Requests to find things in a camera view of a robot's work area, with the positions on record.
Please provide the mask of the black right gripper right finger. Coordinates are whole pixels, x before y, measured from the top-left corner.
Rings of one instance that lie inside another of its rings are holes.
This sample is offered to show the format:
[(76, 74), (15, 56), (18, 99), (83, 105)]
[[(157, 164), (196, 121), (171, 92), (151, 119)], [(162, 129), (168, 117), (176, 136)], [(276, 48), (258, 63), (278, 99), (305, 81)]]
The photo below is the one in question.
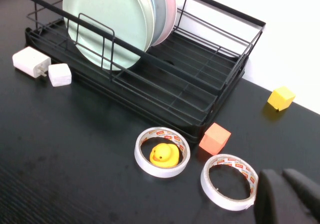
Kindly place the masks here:
[(320, 223), (320, 185), (292, 168), (284, 169), (282, 175), (312, 216)]

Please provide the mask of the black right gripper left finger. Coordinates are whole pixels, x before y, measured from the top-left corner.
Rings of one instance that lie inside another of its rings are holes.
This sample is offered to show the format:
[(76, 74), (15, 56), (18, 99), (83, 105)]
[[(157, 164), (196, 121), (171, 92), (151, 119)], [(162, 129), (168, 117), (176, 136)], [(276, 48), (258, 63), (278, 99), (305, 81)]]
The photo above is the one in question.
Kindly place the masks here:
[(257, 224), (315, 224), (317, 220), (281, 174), (259, 173), (254, 216)]

